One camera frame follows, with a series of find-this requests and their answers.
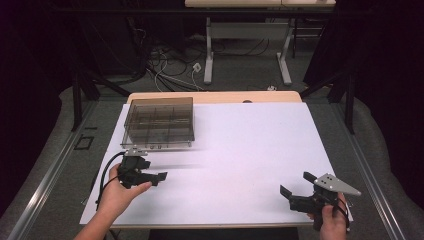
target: gray carpet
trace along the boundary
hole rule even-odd
[[[219,41],[215,46],[217,52],[245,53],[258,43],[257,40],[249,41]],[[216,91],[254,91],[266,90],[269,85],[278,87],[278,90],[302,91],[303,75],[309,64],[316,41],[300,40],[296,59],[288,58],[288,68],[292,77],[293,85],[284,86],[276,61],[275,53],[281,50],[281,43],[271,41],[265,53],[259,56],[220,56],[215,55],[213,82],[211,85],[202,84],[202,72],[195,74],[197,84],[207,90]],[[266,47],[266,42],[258,47],[260,52]],[[195,49],[187,50],[188,59],[194,59],[199,55]],[[183,69],[183,64],[169,57],[165,72],[168,74],[178,73]],[[204,66],[204,56],[197,60]],[[179,79],[191,82],[191,71],[178,76]],[[123,85],[132,92],[158,91],[154,78],[146,74],[141,80]],[[43,205],[34,224],[29,229],[27,239],[72,239],[81,229],[78,222],[84,206],[81,202],[88,197],[91,181],[95,176],[104,152],[109,143],[112,131],[125,98],[120,97],[108,88],[99,86],[102,98],[96,103],[94,111],[88,116],[81,134],[84,137],[93,137],[89,150],[72,150],[66,165],[55,183],[48,199]],[[351,209],[354,222],[348,239],[389,239],[389,235],[375,207],[374,200],[367,190],[358,166],[356,154],[345,134],[344,126],[340,124],[338,106],[330,105],[324,96],[328,89],[322,89],[313,94],[305,101],[314,118],[318,132],[323,141],[335,173],[363,192],[361,197],[349,197],[354,205]],[[71,91],[65,91],[61,98],[63,110],[58,119],[43,153],[39,157],[34,169],[21,191],[11,204],[9,209],[0,220],[0,238],[7,239],[13,227],[24,212],[32,194],[40,184],[53,160],[60,154],[62,147],[69,137],[72,126]],[[361,102],[355,102],[354,128],[356,139],[366,156],[373,173],[379,180],[379,184],[388,197],[394,214],[402,227],[406,239],[424,239],[424,230],[421,224],[424,222],[423,210],[413,204],[403,193],[396,178],[390,173],[387,149],[384,139],[372,119],[368,109]],[[120,239],[147,239],[148,231],[123,230]],[[300,227],[299,239],[319,239],[317,232],[312,227]]]

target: finger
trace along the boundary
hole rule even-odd
[[[130,190],[131,190],[131,193],[133,194],[133,197],[137,197],[138,195],[147,191],[151,186],[152,186],[152,182],[145,182],[138,186],[132,187]]]
[[[110,170],[109,170],[109,179],[112,179],[116,176],[118,176],[118,167],[119,167],[120,163],[116,164],[115,166],[113,166]]]
[[[333,221],[333,206],[327,205],[322,208],[322,220],[324,223]]]

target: person's left hand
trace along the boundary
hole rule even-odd
[[[151,182],[146,182],[134,186],[131,189],[126,189],[116,177],[118,176],[119,165],[120,164],[116,164],[109,171],[109,179],[115,179],[104,189],[99,209],[97,210],[102,214],[107,214],[113,219],[121,215],[135,197],[147,191],[152,186]]]

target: plastic drawer organizer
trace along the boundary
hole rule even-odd
[[[191,147],[193,98],[137,99],[131,102],[122,147],[160,150]]]

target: forearm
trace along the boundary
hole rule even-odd
[[[102,240],[116,217],[107,213],[97,212],[93,218],[78,233],[75,240]]]

